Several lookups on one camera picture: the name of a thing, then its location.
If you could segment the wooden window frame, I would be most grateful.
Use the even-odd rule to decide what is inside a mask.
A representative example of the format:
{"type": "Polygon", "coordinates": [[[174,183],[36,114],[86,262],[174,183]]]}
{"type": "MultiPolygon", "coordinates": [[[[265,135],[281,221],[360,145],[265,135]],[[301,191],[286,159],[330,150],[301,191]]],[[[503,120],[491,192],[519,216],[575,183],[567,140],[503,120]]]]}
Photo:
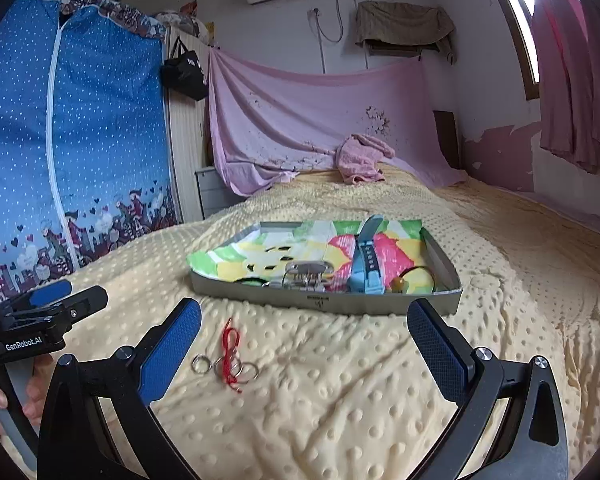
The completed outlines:
{"type": "Polygon", "coordinates": [[[498,0],[506,25],[512,36],[517,55],[524,95],[527,101],[536,100],[539,95],[538,60],[530,30],[530,12],[524,0],[498,0]]]}

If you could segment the yellow dotted bed blanket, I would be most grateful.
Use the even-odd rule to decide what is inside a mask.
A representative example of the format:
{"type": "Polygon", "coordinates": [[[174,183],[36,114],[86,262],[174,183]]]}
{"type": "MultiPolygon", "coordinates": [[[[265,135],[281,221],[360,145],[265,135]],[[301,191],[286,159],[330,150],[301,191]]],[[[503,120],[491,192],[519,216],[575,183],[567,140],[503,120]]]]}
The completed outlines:
{"type": "MultiPolygon", "coordinates": [[[[460,274],[450,322],[500,358],[545,356],[557,382],[568,472],[600,448],[600,234],[476,180],[430,190],[391,171],[349,186],[303,176],[203,222],[134,240],[71,277],[99,285],[108,306],[79,323],[67,351],[80,360],[136,344],[193,295],[187,256],[260,221],[418,219],[460,274]]],[[[403,479],[449,422],[400,316],[341,316],[201,297],[190,354],[216,356],[226,322],[256,380],[230,390],[183,365],[155,414],[205,479],[403,479]]]]}

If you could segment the white rectangular hair comb clip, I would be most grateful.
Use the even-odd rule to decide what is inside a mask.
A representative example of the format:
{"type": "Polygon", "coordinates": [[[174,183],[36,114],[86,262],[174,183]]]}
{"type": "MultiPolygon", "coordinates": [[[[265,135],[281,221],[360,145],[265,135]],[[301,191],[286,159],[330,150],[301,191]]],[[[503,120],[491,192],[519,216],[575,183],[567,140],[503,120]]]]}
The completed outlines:
{"type": "Polygon", "coordinates": [[[334,266],[325,260],[289,261],[280,286],[284,289],[324,292],[332,282],[334,266]]]}

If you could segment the dark wooden headboard panel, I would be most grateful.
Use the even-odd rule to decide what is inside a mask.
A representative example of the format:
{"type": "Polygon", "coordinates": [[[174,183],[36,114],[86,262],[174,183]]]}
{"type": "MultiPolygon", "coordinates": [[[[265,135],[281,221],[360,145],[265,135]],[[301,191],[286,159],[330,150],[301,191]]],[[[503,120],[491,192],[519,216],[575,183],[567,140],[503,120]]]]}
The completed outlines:
{"type": "Polygon", "coordinates": [[[464,168],[462,150],[454,113],[448,110],[435,110],[434,123],[440,150],[446,162],[453,169],[462,170],[464,168]]]}

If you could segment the silver metal tray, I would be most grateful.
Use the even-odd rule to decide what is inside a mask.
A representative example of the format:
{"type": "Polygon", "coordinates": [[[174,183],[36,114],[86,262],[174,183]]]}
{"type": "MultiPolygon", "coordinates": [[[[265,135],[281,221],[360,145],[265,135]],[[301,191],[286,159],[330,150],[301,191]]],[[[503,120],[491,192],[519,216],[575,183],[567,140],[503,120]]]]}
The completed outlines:
{"type": "Polygon", "coordinates": [[[339,315],[402,315],[426,299],[453,314],[463,286],[421,221],[259,222],[187,257],[196,292],[339,315]]]}

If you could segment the grey drawer cabinet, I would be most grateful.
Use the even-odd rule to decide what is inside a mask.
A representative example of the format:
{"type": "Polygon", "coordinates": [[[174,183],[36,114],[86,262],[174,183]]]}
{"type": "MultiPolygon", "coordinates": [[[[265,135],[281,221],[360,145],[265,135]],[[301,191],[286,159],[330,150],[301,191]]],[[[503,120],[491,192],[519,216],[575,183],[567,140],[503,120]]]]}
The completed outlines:
{"type": "Polygon", "coordinates": [[[245,200],[245,197],[235,194],[225,185],[214,167],[200,168],[195,174],[202,218],[207,219],[212,214],[216,214],[245,200]]]}

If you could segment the colourful floral tray cloth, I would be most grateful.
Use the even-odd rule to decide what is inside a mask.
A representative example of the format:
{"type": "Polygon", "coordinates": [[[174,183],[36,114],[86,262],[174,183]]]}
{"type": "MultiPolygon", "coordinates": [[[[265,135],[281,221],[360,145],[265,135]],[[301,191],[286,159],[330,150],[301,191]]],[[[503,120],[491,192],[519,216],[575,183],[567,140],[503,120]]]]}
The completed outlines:
{"type": "MultiPolygon", "coordinates": [[[[348,292],[354,237],[360,220],[314,220],[279,229],[258,224],[238,240],[187,256],[190,270],[204,278],[250,286],[280,286],[289,261],[325,260],[335,273],[325,292],[348,292]]],[[[384,220],[374,236],[385,292],[430,294],[434,271],[426,263],[422,222],[384,220]]]]}

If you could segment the pink hanging sheet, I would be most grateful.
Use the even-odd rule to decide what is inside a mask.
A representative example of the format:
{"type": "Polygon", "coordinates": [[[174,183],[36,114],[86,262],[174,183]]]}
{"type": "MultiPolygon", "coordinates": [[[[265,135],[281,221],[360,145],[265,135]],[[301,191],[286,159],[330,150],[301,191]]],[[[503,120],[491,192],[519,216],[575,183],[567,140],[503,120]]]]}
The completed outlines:
{"type": "Polygon", "coordinates": [[[251,196],[302,172],[331,170],[354,134],[387,143],[388,164],[430,188],[466,178],[442,154],[422,62],[350,74],[299,74],[209,55],[214,166],[235,194],[251,196]]]}

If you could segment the blue dotted fabric wardrobe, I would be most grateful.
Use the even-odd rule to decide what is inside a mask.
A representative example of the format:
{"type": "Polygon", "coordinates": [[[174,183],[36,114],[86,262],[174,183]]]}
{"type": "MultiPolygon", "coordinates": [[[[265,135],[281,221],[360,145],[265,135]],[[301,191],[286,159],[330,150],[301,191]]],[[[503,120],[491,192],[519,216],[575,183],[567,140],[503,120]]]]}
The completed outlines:
{"type": "Polygon", "coordinates": [[[112,0],[0,23],[0,301],[176,221],[163,24],[112,0]]]}

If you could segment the beige wooden cabinet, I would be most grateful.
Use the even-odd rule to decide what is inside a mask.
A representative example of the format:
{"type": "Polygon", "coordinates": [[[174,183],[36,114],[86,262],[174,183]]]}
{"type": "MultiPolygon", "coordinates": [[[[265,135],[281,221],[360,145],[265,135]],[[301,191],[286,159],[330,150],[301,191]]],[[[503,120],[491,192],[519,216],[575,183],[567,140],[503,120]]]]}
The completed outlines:
{"type": "MultiPolygon", "coordinates": [[[[209,46],[196,35],[170,25],[166,28],[164,61],[170,56],[174,41],[181,37],[186,47],[199,58],[208,84],[209,46]]],[[[202,219],[195,172],[208,165],[207,99],[195,101],[163,87],[166,134],[170,144],[171,179],[176,213],[181,222],[202,219]]]]}

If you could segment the crumpled pink towel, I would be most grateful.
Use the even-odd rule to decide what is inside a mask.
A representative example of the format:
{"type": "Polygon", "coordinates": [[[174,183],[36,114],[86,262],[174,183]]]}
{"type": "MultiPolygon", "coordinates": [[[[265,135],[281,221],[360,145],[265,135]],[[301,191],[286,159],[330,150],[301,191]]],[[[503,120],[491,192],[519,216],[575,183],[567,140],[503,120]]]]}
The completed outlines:
{"type": "Polygon", "coordinates": [[[337,148],[335,166],[345,184],[381,182],[385,177],[378,164],[394,156],[396,151],[385,141],[355,133],[337,148]]]}

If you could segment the olive cloth on shelf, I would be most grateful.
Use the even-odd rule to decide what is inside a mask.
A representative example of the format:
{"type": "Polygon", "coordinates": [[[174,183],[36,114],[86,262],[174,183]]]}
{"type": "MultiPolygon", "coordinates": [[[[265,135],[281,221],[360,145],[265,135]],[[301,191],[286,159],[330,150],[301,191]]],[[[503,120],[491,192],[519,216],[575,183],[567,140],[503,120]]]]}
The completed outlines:
{"type": "Polygon", "coordinates": [[[456,61],[455,25],[441,6],[367,0],[358,5],[355,25],[355,43],[372,55],[419,56],[433,50],[451,65],[456,61]]]}

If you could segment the black hanging bag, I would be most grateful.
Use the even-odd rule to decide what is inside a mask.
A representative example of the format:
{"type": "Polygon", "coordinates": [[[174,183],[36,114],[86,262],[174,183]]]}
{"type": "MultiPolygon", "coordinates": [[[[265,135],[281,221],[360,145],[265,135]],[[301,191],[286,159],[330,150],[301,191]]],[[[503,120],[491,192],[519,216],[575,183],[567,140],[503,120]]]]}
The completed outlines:
{"type": "Polygon", "coordinates": [[[208,98],[209,89],[197,53],[176,38],[170,56],[159,70],[164,88],[199,102],[208,98]]]}

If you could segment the pink window curtain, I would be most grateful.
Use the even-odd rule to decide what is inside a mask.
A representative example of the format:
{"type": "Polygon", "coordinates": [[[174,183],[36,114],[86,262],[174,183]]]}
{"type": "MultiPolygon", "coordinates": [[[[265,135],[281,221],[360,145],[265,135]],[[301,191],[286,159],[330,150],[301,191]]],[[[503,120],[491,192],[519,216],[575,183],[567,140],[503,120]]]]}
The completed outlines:
{"type": "Polygon", "coordinates": [[[534,0],[540,147],[600,172],[600,8],[594,0],[534,0]]]}

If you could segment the blue wrist watch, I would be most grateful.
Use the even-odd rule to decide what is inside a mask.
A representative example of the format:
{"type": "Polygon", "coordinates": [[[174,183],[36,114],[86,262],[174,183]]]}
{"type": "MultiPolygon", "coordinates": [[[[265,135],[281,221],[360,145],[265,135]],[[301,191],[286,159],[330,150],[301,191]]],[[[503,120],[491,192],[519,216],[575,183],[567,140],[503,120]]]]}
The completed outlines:
{"type": "Polygon", "coordinates": [[[362,224],[354,237],[354,253],[351,273],[347,284],[354,294],[382,295],[385,291],[384,278],[374,245],[374,236],[384,221],[375,214],[362,224]]]}

